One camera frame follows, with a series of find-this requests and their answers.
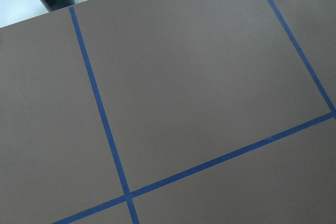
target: blue tape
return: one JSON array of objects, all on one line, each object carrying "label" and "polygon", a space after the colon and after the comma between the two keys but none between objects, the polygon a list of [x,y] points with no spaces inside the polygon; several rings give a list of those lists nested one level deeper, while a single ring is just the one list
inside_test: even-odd
[{"label": "blue tape", "polygon": [[99,204],[95,207],[91,207],[87,210],[84,210],[82,212],[79,212],[75,215],[71,215],[65,219],[62,219],[62,220],[59,220],[59,221],[56,221],[54,222],[53,224],[68,224],[68,223],[72,223],[74,221],[77,221],[77,220],[80,220],[82,218],[85,218],[89,215],[93,215],[95,214],[96,212],[100,212],[100,211],[103,211],[105,209],[108,209],[110,207],[113,207],[113,206],[116,206],[120,203],[123,203],[126,201],[126,198],[125,196],[120,196],[118,198],[115,198],[115,199],[112,199],[112,200],[109,200],[107,202],[104,202],[102,204]]},{"label": "blue tape", "polygon": [[286,136],[289,136],[289,135],[292,135],[292,134],[297,133],[299,131],[302,131],[302,130],[304,130],[306,128],[309,128],[311,126],[314,126],[314,125],[316,125],[318,123],[324,122],[324,121],[326,121],[328,119],[331,119],[331,118],[333,118],[332,113],[320,116],[319,118],[313,119],[313,120],[308,121],[308,122],[303,123],[303,124],[300,124],[300,125],[295,126],[295,127],[291,128],[291,129],[283,131],[283,132],[281,132],[279,134],[276,134],[276,135],[273,135],[273,136],[268,137],[266,139],[260,140],[259,142],[256,142],[254,144],[247,145],[247,146],[245,146],[243,148],[240,148],[240,149],[238,149],[236,151],[230,152],[228,154],[225,154],[223,156],[220,156],[218,158],[215,158],[215,159],[210,160],[208,162],[205,162],[203,164],[197,165],[197,166],[195,166],[193,168],[190,168],[190,169],[185,170],[183,172],[177,173],[177,174],[175,174],[173,176],[170,176],[170,177],[165,178],[163,180],[160,180],[158,182],[152,183],[152,184],[150,184],[148,186],[142,187],[142,188],[140,188],[138,190],[135,190],[135,191],[131,192],[132,198],[138,197],[138,196],[146,194],[146,193],[148,193],[150,191],[156,190],[156,189],[158,189],[160,187],[166,186],[166,185],[168,185],[170,183],[173,183],[173,182],[175,182],[177,180],[180,180],[182,178],[188,177],[188,176],[193,175],[195,173],[198,173],[198,172],[200,172],[202,170],[205,170],[205,169],[208,169],[208,168],[210,168],[212,166],[215,166],[215,165],[218,165],[220,163],[223,163],[223,162],[225,162],[225,161],[227,161],[229,159],[232,159],[234,157],[243,155],[243,154],[245,154],[247,152],[253,151],[253,150],[255,150],[257,148],[260,148],[260,147],[262,147],[264,145],[267,145],[267,144],[270,144],[272,142],[275,142],[275,141],[277,141],[279,139],[282,139],[282,138],[284,138]]},{"label": "blue tape", "polygon": [[285,19],[283,18],[281,12],[279,11],[278,7],[276,6],[276,4],[274,3],[273,0],[267,0],[269,5],[271,6],[271,8],[273,9],[275,15],[277,16],[277,18],[279,19],[282,27],[284,28],[284,30],[286,31],[290,41],[292,41],[292,44],[294,45],[296,51],[298,52],[301,60],[303,61],[304,65],[306,66],[306,68],[308,69],[313,81],[315,82],[317,88],[319,89],[321,95],[323,96],[324,101],[326,102],[326,104],[328,105],[331,113],[333,114],[333,116],[336,119],[336,109],[334,107],[334,105],[332,104],[328,94],[326,93],[324,87],[322,86],[319,78],[317,77],[313,67],[311,66],[311,64],[309,63],[305,53],[303,52],[303,50],[301,49],[299,43],[297,42],[297,40],[294,37],[294,34],[292,33],[292,31],[290,30],[289,26],[287,25]]},{"label": "blue tape", "polygon": [[113,156],[113,159],[114,159],[114,163],[115,163],[115,166],[117,168],[118,175],[119,175],[120,183],[121,183],[123,192],[125,194],[127,205],[129,207],[129,212],[130,212],[133,224],[139,224],[138,215],[136,213],[133,200],[130,197],[130,189],[129,189],[129,186],[128,186],[128,183],[127,183],[127,180],[126,180],[124,170],[123,170],[122,165],[121,165],[120,157],[119,157],[117,147],[116,147],[114,139],[113,139],[112,131],[111,131],[111,128],[110,128],[110,125],[109,125],[109,122],[108,122],[108,119],[107,119],[107,116],[106,116],[106,113],[105,113],[103,102],[102,102],[101,97],[100,97],[100,93],[99,93],[99,90],[98,90],[96,79],[95,79],[94,74],[93,74],[90,59],[89,59],[89,56],[88,56],[88,53],[87,53],[87,50],[86,50],[86,47],[85,47],[85,44],[84,44],[83,36],[81,34],[81,31],[80,31],[80,27],[79,27],[79,24],[78,24],[78,20],[77,20],[77,16],[76,16],[74,7],[70,6],[69,10],[70,10],[70,13],[71,13],[72,22],[74,24],[73,26],[74,26],[75,31],[76,31],[78,44],[79,44],[79,47],[80,47],[80,50],[81,50],[81,53],[82,53],[82,56],[83,56],[83,60],[84,60],[85,66],[86,66],[86,70],[87,70],[87,73],[88,73],[88,76],[89,76],[89,79],[90,79],[91,87],[92,87],[92,90],[93,90],[93,93],[94,93],[94,98],[96,99],[96,103],[97,103],[97,107],[98,107],[98,110],[99,110],[100,118],[101,118],[101,121],[102,121],[103,126],[104,126],[106,137],[108,139],[110,149],[111,149],[111,153],[112,153],[112,156]]}]

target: blue tape strip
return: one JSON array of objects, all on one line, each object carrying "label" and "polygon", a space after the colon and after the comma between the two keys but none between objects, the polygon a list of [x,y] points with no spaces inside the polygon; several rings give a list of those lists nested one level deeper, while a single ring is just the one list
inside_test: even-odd
[{"label": "blue tape strip", "polygon": [[288,129],[286,131],[283,131],[283,132],[281,132],[279,134],[276,134],[274,136],[268,137],[266,139],[263,139],[263,140],[261,140],[259,142],[254,143],[254,144],[247,145],[247,146],[245,146],[243,148],[240,148],[240,149],[238,149],[236,151],[230,152],[228,154],[225,154],[223,156],[220,156],[218,158],[215,158],[215,159],[210,160],[208,162],[205,162],[203,164],[197,165],[197,166],[195,166],[193,168],[190,168],[188,170],[185,170],[183,172],[180,172],[178,174],[175,174],[173,176],[170,176],[170,177],[165,178],[163,180],[160,180],[158,182],[152,183],[152,184],[150,184],[148,186],[142,187],[142,188],[140,188],[138,190],[135,190],[135,191],[131,192],[132,198],[138,197],[138,196],[146,194],[146,193],[148,193],[150,191],[156,190],[156,189],[158,189],[160,187],[166,186],[166,185],[168,185],[170,183],[173,183],[173,182],[175,182],[177,180],[180,180],[182,178],[188,177],[188,176],[193,175],[195,173],[198,173],[198,172],[200,172],[202,170],[208,169],[208,168],[210,168],[210,167],[212,167],[214,165],[220,164],[220,163],[225,162],[225,161],[227,161],[229,159],[232,159],[234,157],[243,155],[243,154],[245,154],[247,152],[253,151],[253,150],[255,150],[257,148],[260,148],[260,147],[262,147],[264,145],[267,145],[267,144],[270,144],[272,142],[275,142],[275,141],[277,141],[279,139],[282,139],[282,138],[284,138],[286,136],[289,136],[289,135],[292,135],[292,134],[297,133],[299,131],[302,131],[302,130],[308,128],[308,127],[314,126],[314,125],[316,125],[318,123],[324,122],[324,121],[326,121],[328,119],[331,119],[331,118],[333,118],[332,113],[320,116],[319,118],[313,119],[313,120],[311,120],[309,122],[306,122],[306,123],[303,123],[303,124],[300,124],[300,125],[298,125],[296,127],[293,127],[291,129]]},{"label": "blue tape strip", "polygon": [[289,39],[292,41],[296,51],[298,52],[298,54],[300,55],[300,58],[301,60],[303,61],[304,65],[306,66],[306,68],[308,69],[311,77],[313,78],[317,88],[319,89],[321,95],[323,96],[324,98],[324,101],[326,102],[326,104],[328,105],[331,113],[333,114],[333,116],[335,117],[336,119],[336,110],[335,110],[335,107],[334,105],[332,104],[329,96],[327,95],[324,87],[322,86],[319,78],[317,77],[313,67],[311,66],[311,64],[309,63],[305,53],[303,52],[303,50],[301,49],[299,43],[297,42],[297,40],[295,39],[292,31],[290,30],[289,26],[287,25],[285,19],[283,18],[281,12],[279,11],[278,7],[276,6],[276,4],[274,3],[273,0],[267,0],[269,5],[271,6],[271,8],[273,9],[275,15],[278,17],[282,27],[284,28],[284,30],[286,31]]},{"label": "blue tape strip", "polygon": [[89,215],[93,215],[95,214],[96,212],[100,212],[100,211],[103,211],[105,209],[108,209],[110,207],[113,207],[115,205],[118,205],[120,203],[123,203],[126,201],[126,198],[125,196],[120,196],[118,198],[115,198],[115,199],[112,199],[112,200],[109,200],[107,202],[104,202],[102,204],[99,204],[95,207],[91,207],[87,210],[84,210],[82,212],[79,212],[75,215],[71,215],[65,219],[62,219],[62,220],[59,220],[59,221],[56,221],[54,222],[53,224],[68,224],[68,223],[72,223],[74,221],[77,221],[77,220],[80,220],[84,217],[87,217]]},{"label": "blue tape strip", "polygon": [[119,157],[117,147],[116,147],[114,139],[113,139],[113,135],[112,135],[111,128],[110,128],[110,125],[109,125],[109,122],[108,122],[108,119],[107,119],[107,116],[106,116],[106,113],[105,113],[103,102],[102,102],[101,97],[100,97],[100,93],[99,93],[99,90],[98,90],[96,79],[95,79],[94,74],[93,74],[90,59],[89,59],[88,53],[86,51],[86,47],[85,47],[85,44],[84,44],[83,36],[81,34],[81,31],[80,31],[80,27],[79,27],[79,24],[78,24],[78,20],[77,20],[77,16],[76,16],[74,7],[70,6],[69,10],[70,10],[70,13],[71,13],[72,22],[74,24],[73,26],[74,26],[75,31],[76,31],[79,47],[80,47],[80,50],[81,50],[81,53],[82,53],[82,56],[83,56],[83,60],[84,60],[85,66],[86,66],[86,70],[87,70],[87,73],[88,73],[88,76],[89,76],[89,79],[90,79],[91,87],[92,87],[92,90],[93,90],[93,93],[94,93],[94,98],[96,99],[96,103],[97,103],[97,107],[98,107],[98,110],[99,110],[100,118],[101,118],[101,121],[102,121],[103,126],[104,126],[106,137],[108,139],[110,149],[111,149],[111,153],[112,153],[112,156],[113,156],[113,159],[114,159],[114,163],[115,163],[115,166],[117,168],[118,175],[119,175],[120,183],[121,183],[123,192],[125,194],[127,205],[129,207],[129,212],[130,212],[133,224],[139,224],[138,215],[136,213],[133,200],[130,197],[130,189],[129,189],[129,186],[128,186],[128,183],[127,183],[127,180],[126,180],[124,170],[123,170],[122,165],[121,165],[120,157]]}]

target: gray tile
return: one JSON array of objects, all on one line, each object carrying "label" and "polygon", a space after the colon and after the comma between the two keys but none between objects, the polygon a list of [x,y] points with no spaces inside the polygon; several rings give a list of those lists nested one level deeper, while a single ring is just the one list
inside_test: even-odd
[{"label": "gray tile", "polygon": [[141,223],[336,223],[336,123],[321,123],[134,199]]},{"label": "gray tile", "polygon": [[335,105],[335,0],[274,1]]},{"label": "gray tile", "polygon": [[123,195],[68,9],[0,29],[1,223]]},{"label": "gray tile", "polygon": [[75,9],[131,190],[329,111],[266,0]]},{"label": "gray tile", "polygon": [[74,222],[74,224],[111,224],[111,223],[113,224],[132,223],[128,207],[125,202]]}]

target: floor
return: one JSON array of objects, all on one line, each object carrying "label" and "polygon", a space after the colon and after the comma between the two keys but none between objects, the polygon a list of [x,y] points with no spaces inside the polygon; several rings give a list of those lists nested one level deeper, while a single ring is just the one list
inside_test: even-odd
[{"label": "floor", "polygon": [[334,0],[91,0],[0,29],[1,223],[336,223]]}]

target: blue line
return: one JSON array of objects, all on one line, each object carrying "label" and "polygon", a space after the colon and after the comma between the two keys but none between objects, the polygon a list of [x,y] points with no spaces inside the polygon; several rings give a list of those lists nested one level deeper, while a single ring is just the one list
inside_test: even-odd
[{"label": "blue line", "polygon": [[335,117],[336,119],[336,109],[334,107],[334,105],[332,104],[329,96],[327,95],[324,87],[322,86],[319,78],[317,77],[313,67],[311,66],[311,64],[309,63],[305,53],[303,52],[303,50],[301,49],[299,43],[297,42],[297,40],[295,39],[294,37],[294,34],[292,33],[292,31],[290,30],[289,26],[287,25],[285,19],[283,18],[281,12],[279,11],[278,7],[276,6],[276,4],[274,3],[273,0],[267,0],[269,5],[272,7],[275,15],[278,17],[282,27],[284,28],[284,30],[286,31],[289,39],[292,41],[296,51],[298,52],[298,54],[300,55],[301,57],[301,60],[303,61],[304,65],[306,65],[306,68],[308,69],[311,77],[313,78],[317,88],[319,89],[321,95],[323,96],[324,98],[324,101],[326,102],[326,104],[328,105],[331,113],[333,114],[333,116]]},{"label": "blue line", "polygon": [[96,212],[100,212],[100,211],[103,211],[105,209],[108,209],[110,207],[113,207],[113,206],[116,206],[120,203],[123,203],[126,201],[126,198],[125,196],[120,196],[118,198],[115,198],[115,199],[112,199],[112,200],[109,200],[107,202],[104,202],[102,204],[99,204],[95,207],[91,207],[87,210],[84,210],[82,212],[79,212],[75,215],[71,215],[65,219],[62,219],[62,220],[59,220],[59,221],[56,221],[54,222],[53,224],[68,224],[68,223],[72,223],[74,221],[77,221],[79,219],[82,219],[84,217],[87,217],[89,215],[93,215],[95,214]]},{"label": "blue line", "polygon": [[200,172],[202,170],[208,169],[208,168],[210,168],[210,167],[212,167],[214,165],[220,164],[220,163],[225,162],[225,161],[227,161],[229,159],[232,159],[234,157],[243,155],[243,154],[245,154],[247,152],[253,151],[253,150],[255,150],[257,148],[260,148],[260,147],[262,147],[264,145],[267,145],[267,144],[270,144],[272,142],[275,142],[275,141],[277,141],[279,139],[282,139],[282,138],[284,138],[286,136],[289,136],[289,135],[292,135],[292,134],[297,133],[299,131],[302,131],[302,130],[304,130],[306,128],[309,128],[311,126],[314,126],[314,125],[316,125],[318,123],[324,122],[324,121],[326,121],[328,119],[331,119],[331,118],[333,118],[332,113],[320,116],[319,118],[315,118],[315,119],[313,119],[311,121],[308,121],[306,123],[303,123],[303,124],[300,124],[298,126],[295,126],[295,127],[291,128],[291,129],[288,129],[288,130],[283,131],[283,132],[281,132],[279,134],[276,134],[276,135],[273,135],[273,136],[268,137],[266,139],[263,139],[263,140],[261,140],[259,142],[254,143],[254,144],[247,145],[247,146],[245,146],[243,148],[240,148],[240,149],[238,149],[236,151],[230,152],[228,154],[225,154],[223,156],[220,156],[218,158],[215,158],[215,159],[210,160],[208,162],[205,162],[203,164],[197,165],[197,166],[195,166],[193,168],[190,168],[188,170],[185,170],[183,172],[180,172],[180,173],[175,174],[173,176],[170,176],[168,178],[162,179],[162,180],[160,180],[158,182],[154,182],[154,183],[152,183],[152,184],[150,184],[148,186],[142,187],[142,188],[140,188],[138,190],[135,190],[135,191],[131,192],[132,198],[138,197],[138,196],[146,194],[146,193],[148,193],[150,191],[156,190],[156,189],[158,189],[160,187],[166,186],[166,185],[168,185],[170,183],[173,183],[173,182],[175,182],[177,180],[180,180],[182,178],[188,177],[188,176],[193,175],[195,173],[198,173],[198,172]]},{"label": "blue line", "polygon": [[72,22],[74,24],[73,26],[74,26],[75,31],[76,31],[79,47],[80,47],[80,50],[82,52],[82,56],[83,56],[83,60],[84,60],[85,66],[86,66],[86,70],[88,72],[88,76],[89,76],[89,79],[90,79],[90,83],[91,83],[91,86],[92,86],[94,97],[96,99],[96,103],[97,103],[97,106],[98,106],[100,118],[101,118],[101,121],[102,121],[104,129],[105,129],[106,137],[107,137],[109,145],[110,145],[111,153],[112,153],[112,156],[113,156],[113,159],[114,159],[115,166],[117,168],[120,183],[121,183],[123,192],[125,194],[125,198],[126,198],[126,202],[127,202],[128,208],[129,208],[129,212],[130,212],[133,224],[139,224],[138,215],[136,213],[133,200],[130,197],[130,189],[129,189],[129,186],[128,186],[128,183],[127,183],[127,180],[126,180],[124,170],[123,170],[122,165],[121,165],[120,157],[119,157],[117,147],[116,147],[114,139],[113,139],[113,135],[112,135],[111,128],[110,128],[110,125],[109,125],[109,121],[108,121],[106,113],[105,113],[103,102],[102,102],[101,97],[100,97],[100,93],[99,93],[99,90],[98,90],[96,79],[95,79],[94,74],[93,74],[90,59],[89,59],[88,53],[86,51],[86,47],[85,47],[85,44],[84,44],[82,33],[80,31],[80,28],[79,28],[79,24],[78,24],[78,20],[77,20],[77,16],[76,16],[74,7],[70,6],[69,10],[70,10],[70,13],[71,13]]}]

